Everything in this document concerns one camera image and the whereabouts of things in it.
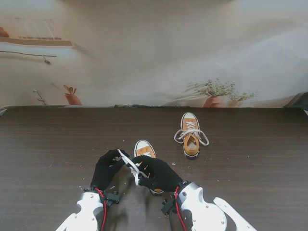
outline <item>wall mural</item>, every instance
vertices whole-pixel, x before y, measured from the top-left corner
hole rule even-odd
[[[0,3],[0,107],[306,105],[308,4],[16,1]]]

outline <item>shoe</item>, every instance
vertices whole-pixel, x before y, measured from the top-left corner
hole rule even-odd
[[[146,155],[152,158],[156,158],[156,154],[153,147],[150,145],[148,141],[145,140],[140,140],[135,145],[134,156],[137,157],[140,155]],[[161,189],[154,189],[154,190],[150,189],[150,192],[153,195],[157,195],[163,193],[164,191]]]
[[[202,142],[200,133],[204,136],[206,143]],[[209,145],[209,141],[200,130],[200,125],[197,117],[190,112],[186,112],[181,120],[181,129],[177,131],[174,135],[174,140],[178,143],[184,144],[184,154],[189,159],[194,159],[199,154],[199,143],[204,146]]]

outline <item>white shoelace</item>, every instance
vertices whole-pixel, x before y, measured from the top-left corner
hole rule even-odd
[[[138,180],[139,174],[141,174],[141,175],[143,175],[144,177],[148,178],[147,175],[145,175],[143,172],[140,172],[140,171],[139,171],[139,169],[138,169],[138,167],[136,166],[136,164],[134,164],[134,163],[131,161],[131,159],[129,159],[127,156],[125,156],[125,155],[121,152],[120,149],[118,149],[117,151],[120,153],[120,155],[121,155],[121,157],[122,157],[124,163],[125,163],[125,164],[130,164],[130,165],[131,165],[131,167],[129,167],[129,168],[130,168],[130,170],[131,170],[130,172],[134,175],[136,186],[139,185],[139,180]]]
[[[178,142],[178,143],[184,143],[184,136],[187,135],[188,133],[191,133],[191,134],[195,135],[195,136],[198,138],[199,142],[200,142],[201,144],[203,144],[204,146],[208,146],[208,145],[210,144],[210,142],[208,141],[208,138],[206,137],[206,135],[204,134],[204,132],[202,132],[202,131],[199,130],[199,129],[196,129],[196,123],[194,123],[194,122],[186,122],[186,127],[187,127],[187,131],[184,131],[184,130],[180,129],[180,130],[177,131],[177,133],[175,133],[175,135],[174,135],[174,140],[175,140],[176,142]],[[204,142],[201,140],[201,137],[200,137],[200,135],[199,135],[200,133],[204,136],[204,138],[205,138],[205,140],[206,140],[206,143],[204,143]]]
[[[147,153],[143,153],[142,155],[146,155],[146,156],[152,157],[151,151],[149,151],[149,152],[147,152]]]

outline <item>red wire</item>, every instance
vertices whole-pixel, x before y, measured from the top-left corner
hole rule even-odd
[[[99,190],[98,188],[95,188],[95,190],[96,190],[102,197],[105,197],[101,190]],[[104,204],[104,218],[103,218],[103,222],[102,222],[101,231],[104,230],[105,222],[106,222],[106,217],[107,217],[107,202],[104,201],[103,204]]]
[[[182,227],[183,227],[184,231],[187,231],[186,225],[185,225],[185,223],[184,223],[184,221],[183,221],[183,218],[182,218],[182,216],[181,216],[180,209],[179,209],[179,205],[178,205],[178,202],[177,202],[179,188],[180,188],[180,187],[178,186],[178,187],[176,188],[176,190],[175,190],[175,199],[176,199],[176,201],[175,201],[175,206],[176,206],[176,208],[177,208],[177,213],[178,213],[180,222],[181,222],[181,224],[182,224]]]

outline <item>wooden table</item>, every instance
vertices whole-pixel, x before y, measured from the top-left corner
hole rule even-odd
[[[189,160],[173,140],[184,112],[210,140]],[[133,155],[145,139],[158,158],[225,199],[259,231],[308,229],[308,117],[302,110],[256,108],[10,108],[0,118],[0,227],[53,231],[73,212],[80,188],[108,150]],[[163,197],[135,187],[123,167],[110,187],[122,194],[107,231],[170,230]],[[189,214],[183,213],[188,226]],[[180,229],[176,216],[173,223]],[[229,222],[228,230],[235,230]]]

